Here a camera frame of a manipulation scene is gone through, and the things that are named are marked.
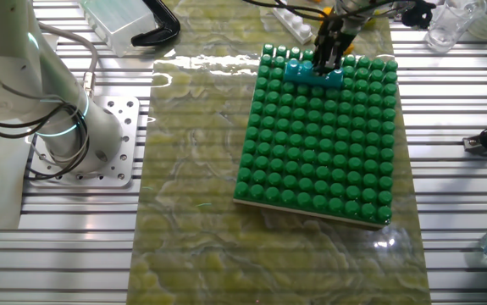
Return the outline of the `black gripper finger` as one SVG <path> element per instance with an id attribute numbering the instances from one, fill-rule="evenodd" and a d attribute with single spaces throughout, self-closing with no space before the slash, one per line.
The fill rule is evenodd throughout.
<path id="1" fill-rule="evenodd" d="M 335 67 L 333 54 L 335 40 L 326 34 L 319 34 L 315 40 L 315 54 L 313 59 L 314 71 L 319 75 L 328 74 Z"/>
<path id="2" fill-rule="evenodd" d="M 353 41 L 353 35 L 349 35 L 345 33 L 339 33 L 335 38 L 335 43 L 333 48 L 335 69 L 339 69 L 341 67 L 341 59 L 343 57 L 343 54 L 346 51 L 346 49 L 351 45 L 352 41 Z"/>

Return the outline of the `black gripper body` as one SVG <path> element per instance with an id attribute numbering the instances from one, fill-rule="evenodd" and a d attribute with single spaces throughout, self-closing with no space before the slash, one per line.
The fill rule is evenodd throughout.
<path id="1" fill-rule="evenodd" d="M 338 36 L 340 34 L 346 36 L 356 36 L 364 25 L 364 17 L 362 15 L 354 15 L 349 17 L 326 17 L 318 30 L 319 36 Z"/>

